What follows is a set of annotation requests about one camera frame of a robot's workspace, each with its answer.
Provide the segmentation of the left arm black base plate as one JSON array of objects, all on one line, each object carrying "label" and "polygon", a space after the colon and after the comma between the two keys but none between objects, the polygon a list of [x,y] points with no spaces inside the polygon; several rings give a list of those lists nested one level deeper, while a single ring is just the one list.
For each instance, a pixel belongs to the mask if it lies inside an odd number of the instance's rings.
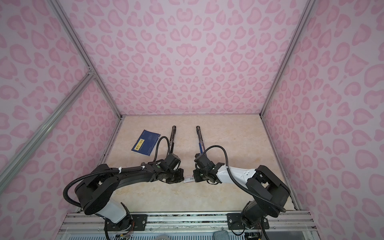
[{"label": "left arm black base plate", "polygon": [[147,220],[148,215],[145,214],[127,215],[118,223],[113,223],[111,220],[106,219],[104,230],[107,232],[144,231]]}]

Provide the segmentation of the blue long stapler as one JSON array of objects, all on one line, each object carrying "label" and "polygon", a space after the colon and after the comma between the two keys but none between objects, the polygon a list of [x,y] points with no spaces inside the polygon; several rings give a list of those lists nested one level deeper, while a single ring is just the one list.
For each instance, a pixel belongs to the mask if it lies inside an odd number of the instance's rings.
[{"label": "blue long stapler", "polygon": [[197,131],[197,135],[198,135],[198,139],[199,139],[200,153],[203,154],[206,149],[205,149],[204,140],[203,140],[203,136],[202,136],[202,132],[201,132],[201,127],[196,126],[196,131]]}]

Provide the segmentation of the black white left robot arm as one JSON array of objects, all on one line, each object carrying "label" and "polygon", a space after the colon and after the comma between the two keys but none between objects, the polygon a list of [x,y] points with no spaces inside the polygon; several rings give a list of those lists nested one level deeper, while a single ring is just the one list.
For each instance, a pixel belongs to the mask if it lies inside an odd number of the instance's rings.
[{"label": "black white left robot arm", "polygon": [[180,183],[184,180],[180,163],[178,156],[169,154],[163,160],[131,168],[111,168],[102,164],[90,174],[71,181],[65,187],[63,197],[68,203],[82,208],[85,215],[103,218],[105,233],[132,231],[135,220],[123,203],[112,199],[115,190],[137,183]]}]

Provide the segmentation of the red white staple box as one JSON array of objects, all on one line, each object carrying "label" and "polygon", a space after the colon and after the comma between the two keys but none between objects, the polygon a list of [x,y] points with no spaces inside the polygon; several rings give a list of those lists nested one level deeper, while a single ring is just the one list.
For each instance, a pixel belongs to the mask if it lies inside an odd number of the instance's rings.
[{"label": "red white staple box", "polygon": [[184,177],[183,183],[192,183],[195,182],[195,179],[193,176]]}]

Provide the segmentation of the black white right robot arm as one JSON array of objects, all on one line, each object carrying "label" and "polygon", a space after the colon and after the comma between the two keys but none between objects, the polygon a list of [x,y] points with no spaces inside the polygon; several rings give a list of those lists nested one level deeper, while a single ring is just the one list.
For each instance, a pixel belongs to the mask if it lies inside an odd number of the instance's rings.
[{"label": "black white right robot arm", "polygon": [[214,164],[206,154],[196,154],[194,162],[195,182],[234,184],[253,197],[239,214],[229,215],[229,221],[233,222],[229,226],[231,230],[261,229],[268,222],[267,216],[277,218],[280,213],[286,212],[285,204],[291,191],[267,166],[233,168],[225,163]]}]

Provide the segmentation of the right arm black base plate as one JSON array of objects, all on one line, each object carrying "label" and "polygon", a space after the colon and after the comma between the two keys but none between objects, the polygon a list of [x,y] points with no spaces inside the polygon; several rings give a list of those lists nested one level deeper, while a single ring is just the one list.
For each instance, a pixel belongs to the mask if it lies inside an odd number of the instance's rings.
[{"label": "right arm black base plate", "polygon": [[241,213],[228,213],[227,223],[229,230],[265,230],[270,229],[269,222],[266,218],[248,218]]}]

